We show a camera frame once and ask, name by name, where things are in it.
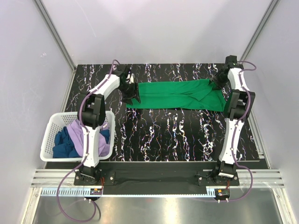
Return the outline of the green t shirt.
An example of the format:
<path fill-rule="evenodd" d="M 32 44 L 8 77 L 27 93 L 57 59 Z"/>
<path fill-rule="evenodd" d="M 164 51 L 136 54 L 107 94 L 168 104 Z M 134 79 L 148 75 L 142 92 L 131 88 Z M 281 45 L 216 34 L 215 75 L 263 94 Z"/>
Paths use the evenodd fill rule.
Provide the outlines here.
<path fill-rule="evenodd" d="M 214 90 L 208 79 L 139 83 L 140 102 L 132 109 L 189 109 L 222 112 L 226 101 L 221 90 Z"/>

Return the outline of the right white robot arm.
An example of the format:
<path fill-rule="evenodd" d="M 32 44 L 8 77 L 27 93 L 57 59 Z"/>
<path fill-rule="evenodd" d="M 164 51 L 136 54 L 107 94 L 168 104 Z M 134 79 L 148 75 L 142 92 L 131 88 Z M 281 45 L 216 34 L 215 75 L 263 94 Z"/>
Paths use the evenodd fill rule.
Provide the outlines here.
<path fill-rule="evenodd" d="M 244 71 L 246 69 L 237 61 L 237 56 L 229 55 L 223 68 L 209 81 L 213 90 L 221 90 L 227 83 L 231 86 L 231 93 L 223 111 L 226 117 L 225 139 L 217 165 L 211 173 L 211 180 L 216 185 L 226 185 L 237 180 L 236 153 L 239 138 L 256 96 L 246 85 Z"/>

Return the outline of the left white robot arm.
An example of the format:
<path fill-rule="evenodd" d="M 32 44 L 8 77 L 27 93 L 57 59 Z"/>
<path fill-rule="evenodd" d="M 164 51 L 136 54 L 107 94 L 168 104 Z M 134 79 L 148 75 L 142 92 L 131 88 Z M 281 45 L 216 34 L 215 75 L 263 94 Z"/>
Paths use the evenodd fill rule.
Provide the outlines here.
<path fill-rule="evenodd" d="M 125 104 L 132 105 L 133 99 L 141 101 L 138 82 L 127 65 L 115 70 L 111 68 L 98 85 L 80 94 L 78 120 L 83 130 L 83 156 L 76 168 L 75 180 L 84 185 L 103 183 L 99 166 L 99 134 L 106 119 L 105 98 L 116 89 L 121 92 Z"/>

